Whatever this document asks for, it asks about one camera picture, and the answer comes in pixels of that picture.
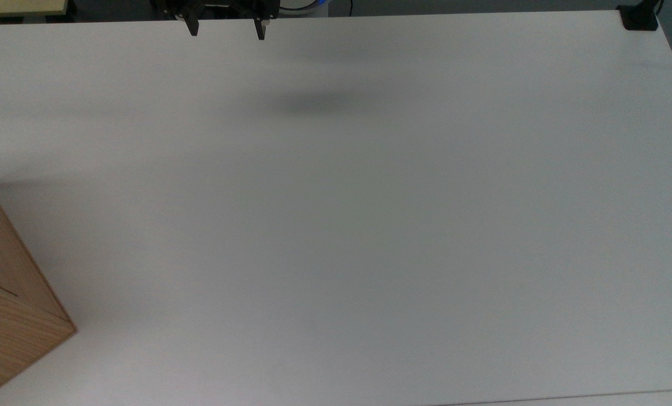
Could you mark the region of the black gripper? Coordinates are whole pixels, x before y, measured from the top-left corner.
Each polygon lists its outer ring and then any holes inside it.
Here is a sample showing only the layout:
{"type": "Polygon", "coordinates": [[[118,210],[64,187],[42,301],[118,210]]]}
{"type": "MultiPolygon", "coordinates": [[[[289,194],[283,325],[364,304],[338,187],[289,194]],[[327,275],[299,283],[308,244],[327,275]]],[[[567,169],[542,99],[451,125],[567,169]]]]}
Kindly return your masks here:
{"type": "Polygon", "coordinates": [[[264,41],[268,20],[276,18],[280,1],[155,1],[161,15],[184,20],[191,36],[197,36],[199,20],[254,20],[257,38],[264,41]]]}

